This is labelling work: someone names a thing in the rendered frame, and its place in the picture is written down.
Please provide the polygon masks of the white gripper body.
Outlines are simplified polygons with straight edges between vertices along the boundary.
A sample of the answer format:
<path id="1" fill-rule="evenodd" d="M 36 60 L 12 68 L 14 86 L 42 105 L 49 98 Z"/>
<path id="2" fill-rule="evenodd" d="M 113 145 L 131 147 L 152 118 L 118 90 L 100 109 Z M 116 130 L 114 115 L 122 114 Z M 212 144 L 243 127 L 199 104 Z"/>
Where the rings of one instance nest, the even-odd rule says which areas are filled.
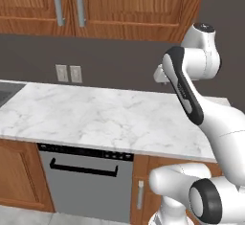
<path id="1" fill-rule="evenodd" d="M 163 84 L 167 84 L 168 83 L 168 78 L 163 70 L 163 66 L 161 64 L 158 65 L 157 69 L 154 72 L 154 80 L 157 83 L 163 83 Z"/>

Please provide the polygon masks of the wooden base cupboard door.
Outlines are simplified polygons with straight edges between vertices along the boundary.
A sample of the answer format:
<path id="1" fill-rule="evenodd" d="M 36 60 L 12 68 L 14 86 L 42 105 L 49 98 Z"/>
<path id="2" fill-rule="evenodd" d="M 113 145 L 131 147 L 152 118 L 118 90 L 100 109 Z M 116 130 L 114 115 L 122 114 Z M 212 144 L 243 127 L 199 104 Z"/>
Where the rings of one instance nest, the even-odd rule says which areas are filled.
<path id="1" fill-rule="evenodd" d="M 147 225 L 148 220 L 158 210 L 161 205 L 161 197 L 153 193 L 148 185 L 148 175 L 152 169 L 160 166 L 190 163 L 191 159 L 184 157 L 156 157 L 148 155 L 134 155 L 134 167 L 132 174 L 132 193 L 131 193 L 131 225 Z M 138 205 L 139 182 L 144 183 L 142 193 L 142 207 Z"/>
<path id="2" fill-rule="evenodd" d="M 0 139 L 0 205 L 55 211 L 36 143 Z"/>

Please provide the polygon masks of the grey dishwasher door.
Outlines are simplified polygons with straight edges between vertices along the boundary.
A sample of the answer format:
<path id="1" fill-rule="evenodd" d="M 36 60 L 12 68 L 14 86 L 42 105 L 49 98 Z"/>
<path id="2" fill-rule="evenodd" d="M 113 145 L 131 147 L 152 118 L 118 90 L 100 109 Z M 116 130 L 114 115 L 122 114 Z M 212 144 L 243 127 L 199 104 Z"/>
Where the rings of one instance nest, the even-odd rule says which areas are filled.
<path id="1" fill-rule="evenodd" d="M 48 186 L 59 213 L 128 223 L 134 155 L 101 149 L 38 144 Z M 51 169 L 50 162 L 89 169 L 114 170 L 117 177 Z"/>

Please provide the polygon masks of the dark grey sink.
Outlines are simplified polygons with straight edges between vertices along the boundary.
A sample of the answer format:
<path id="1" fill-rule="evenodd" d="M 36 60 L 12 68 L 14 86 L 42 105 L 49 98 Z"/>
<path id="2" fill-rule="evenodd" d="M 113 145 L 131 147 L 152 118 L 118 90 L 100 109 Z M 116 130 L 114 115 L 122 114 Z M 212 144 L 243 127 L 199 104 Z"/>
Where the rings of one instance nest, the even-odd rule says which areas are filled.
<path id="1" fill-rule="evenodd" d="M 24 83 L 0 82 L 0 107 L 7 103 L 23 87 Z"/>

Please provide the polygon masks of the wooden wall cupboard door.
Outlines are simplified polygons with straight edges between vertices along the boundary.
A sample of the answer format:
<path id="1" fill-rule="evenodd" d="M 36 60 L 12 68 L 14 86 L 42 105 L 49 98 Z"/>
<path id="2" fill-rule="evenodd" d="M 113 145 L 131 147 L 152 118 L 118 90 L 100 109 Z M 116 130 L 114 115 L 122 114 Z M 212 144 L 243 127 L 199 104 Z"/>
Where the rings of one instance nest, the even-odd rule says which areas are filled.
<path id="1" fill-rule="evenodd" d="M 72 3 L 79 37 L 179 43 L 197 20 L 201 0 L 83 0 L 84 28 L 77 0 Z"/>
<path id="2" fill-rule="evenodd" d="M 61 0 L 65 25 L 56 21 L 54 0 L 0 0 L 0 34 L 74 36 L 71 0 Z"/>

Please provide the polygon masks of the beige wall socket plate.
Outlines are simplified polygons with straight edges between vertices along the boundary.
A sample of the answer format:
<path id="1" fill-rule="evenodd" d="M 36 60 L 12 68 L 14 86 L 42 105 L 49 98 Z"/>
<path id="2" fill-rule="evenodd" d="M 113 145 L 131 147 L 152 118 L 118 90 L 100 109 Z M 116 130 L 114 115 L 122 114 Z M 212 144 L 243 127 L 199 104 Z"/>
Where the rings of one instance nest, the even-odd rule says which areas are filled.
<path id="1" fill-rule="evenodd" d="M 56 75 L 57 80 L 60 82 L 68 82 L 68 73 L 67 73 L 67 66 L 66 65 L 56 65 Z"/>
<path id="2" fill-rule="evenodd" d="M 82 83 L 81 67 L 80 66 L 70 66 L 71 81 L 74 83 Z"/>

